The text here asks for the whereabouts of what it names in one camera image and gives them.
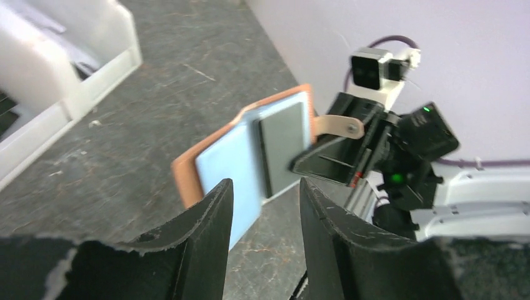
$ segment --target white plastic housing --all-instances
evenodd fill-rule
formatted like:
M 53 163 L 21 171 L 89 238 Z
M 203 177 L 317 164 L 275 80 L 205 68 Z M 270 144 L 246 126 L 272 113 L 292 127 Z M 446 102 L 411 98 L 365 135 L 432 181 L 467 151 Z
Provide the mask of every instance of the white plastic housing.
M 82 80 L 73 64 L 94 72 Z M 0 141 L 0 190 L 140 64 L 117 1 L 0 0 L 0 90 L 20 115 Z
M 411 213 L 419 240 L 431 236 L 530 235 L 530 167 L 434 165 L 445 183 L 435 208 Z

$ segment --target white container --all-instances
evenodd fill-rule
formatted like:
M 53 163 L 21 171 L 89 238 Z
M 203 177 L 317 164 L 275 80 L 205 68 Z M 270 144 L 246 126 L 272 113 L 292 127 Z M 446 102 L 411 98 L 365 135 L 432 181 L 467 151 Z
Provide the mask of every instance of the white container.
M 0 90 L 19 114 L 0 141 L 0 190 L 140 64 L 116 1 L 0 0 Z

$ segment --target cable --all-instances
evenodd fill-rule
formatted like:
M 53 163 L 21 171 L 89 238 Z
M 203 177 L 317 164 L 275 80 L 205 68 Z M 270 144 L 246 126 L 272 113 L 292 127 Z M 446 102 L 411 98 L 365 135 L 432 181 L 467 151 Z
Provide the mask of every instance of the cable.
M 406 36 L 385 36 L 381 39 L 378 39 L 377 41 L 373 41 L 370 45 L 368 45 L 368 48 L 374 48 L 377 47 L 380 44 L 386 43 L 386 42 L 402 42 L 404 44 L 407 44 L 410 48 L 419 49 L 418 44 L 414 42 L 411 38 Z M 351 67 L 348 69 L 348 72 L 346 73 L 346 78 L 344 80 L 344 92 L 348 90 L 349 81 L 351 77 Z
M 530 166 L 530 159 L 513 159 L 505 161 L 465 161 L 465 160 L 450 160 L 438 159 L 436 161 L 445 166 L 456 166 L 460 168 L 510 168 L 510 167 L 528 167 Z
M 374 204 L 374 210 L 378 207 L 378 204 L 383 200 L 389 200 L 387 196 L 378 197 L 376 203 Z

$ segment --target green led light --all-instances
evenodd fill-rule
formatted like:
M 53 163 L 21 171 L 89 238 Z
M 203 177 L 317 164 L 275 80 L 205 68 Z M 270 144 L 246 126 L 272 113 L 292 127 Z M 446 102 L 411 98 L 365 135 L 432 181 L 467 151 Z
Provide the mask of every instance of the green led light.
M 390 177 L 390 180 L 393 183 L 403 183 L 405 181 L 405 178 L 401 174 L 394 174 Z

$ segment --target dark floor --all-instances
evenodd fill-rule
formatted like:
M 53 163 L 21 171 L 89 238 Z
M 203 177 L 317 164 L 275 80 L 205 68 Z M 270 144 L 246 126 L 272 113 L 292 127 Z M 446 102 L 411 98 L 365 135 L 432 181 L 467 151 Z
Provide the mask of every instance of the dark floor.
M 246 6 L 122 2 L 144 64 L 0 193 L 0 234 L 128 241 L 165 223 L 183 210 L 171 161 L 243 106 L 297 85 Z M 224 298 L 287 299 L 303 272 L 293 189 L 230 252 Z

